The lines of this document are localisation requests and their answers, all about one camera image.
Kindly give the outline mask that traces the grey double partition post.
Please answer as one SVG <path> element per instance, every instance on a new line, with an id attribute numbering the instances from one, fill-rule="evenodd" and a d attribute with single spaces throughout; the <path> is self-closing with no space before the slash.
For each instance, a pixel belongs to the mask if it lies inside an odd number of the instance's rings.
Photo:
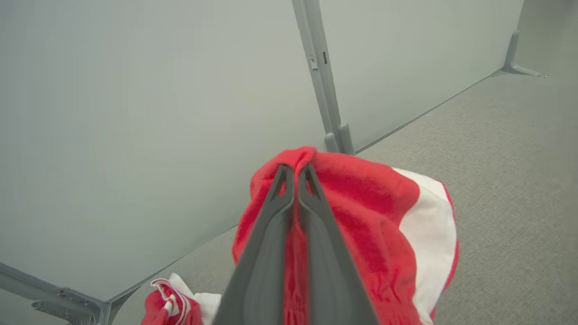
<path id="1" fill-rule="evenodd" d="M 291 0 L 309 66 L 329 152 L 355 154 L 349 125 L 341 121 L 320 0 Z"/>

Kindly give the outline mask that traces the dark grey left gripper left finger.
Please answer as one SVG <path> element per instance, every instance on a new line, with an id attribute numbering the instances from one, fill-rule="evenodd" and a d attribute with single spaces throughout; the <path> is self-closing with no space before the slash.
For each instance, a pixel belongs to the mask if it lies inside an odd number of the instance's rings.
<path id="1" fill-rule="evenodd" d="M 285 242 L 294 200 L 294 171 L 282 164 L 212 325 L 283 325 Z"/>

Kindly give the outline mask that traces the grey partition foot bracket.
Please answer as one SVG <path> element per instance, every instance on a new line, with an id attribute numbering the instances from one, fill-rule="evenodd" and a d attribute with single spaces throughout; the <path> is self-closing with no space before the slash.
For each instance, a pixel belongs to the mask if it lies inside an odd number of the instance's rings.
<path id="1" fill-rule="evenodd" d="M 516 63 L 516 53 L 519 44 L 519 36 L 520 31 L 516 30 L 511 36 L 510 43 L 508 44 L 508 50 L 506 53 L 506 57 L 504 60 L 504 64 L 502 68 L 500 68 L 497 72 L 494 72 L 491 77 L 498 76 L 501 73 L 505 74 L 516 74 L 516 75 L 525 75 L 525 76 L 532 76 L 532 77 L 540 77 L 541 73 L 520 66 Z"/>

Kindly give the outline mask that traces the red shorts with white waistband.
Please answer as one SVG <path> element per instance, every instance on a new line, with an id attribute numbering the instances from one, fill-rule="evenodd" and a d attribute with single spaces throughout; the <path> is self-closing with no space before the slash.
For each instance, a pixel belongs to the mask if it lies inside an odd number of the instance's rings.
<path id="1" fill-rule="evenodd" d="M 381 325 L 433 325 L 458 261 L 450 195 L 438 180 L 314 147 L 277 154 L 252 176 L 233 241 L 237 264 L 277 169 L 312 164 Z"/>

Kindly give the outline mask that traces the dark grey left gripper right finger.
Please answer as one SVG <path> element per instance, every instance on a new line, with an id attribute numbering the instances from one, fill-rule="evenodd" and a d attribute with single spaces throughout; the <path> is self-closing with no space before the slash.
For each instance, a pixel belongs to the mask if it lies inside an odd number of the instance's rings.
<path id="1" fill-rule="evenodd" d="M 306 235 L 309 325 L 380 325 L 312 164 L 298 176 Z"/>

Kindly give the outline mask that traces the grey metal frame with brackets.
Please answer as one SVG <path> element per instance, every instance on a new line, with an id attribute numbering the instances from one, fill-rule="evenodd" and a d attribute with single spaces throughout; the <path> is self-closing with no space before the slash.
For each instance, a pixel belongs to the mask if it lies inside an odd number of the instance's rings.
<path id="1" fill-rule="evenodd" d="M 33 310 L 67 321 L 69 325 L 111 325 L 113 311 L 136 291 L 129 289 L 111 300 L 101 301 L 4 263 L 0 263 L 0 289 L 31 300 Z"/>

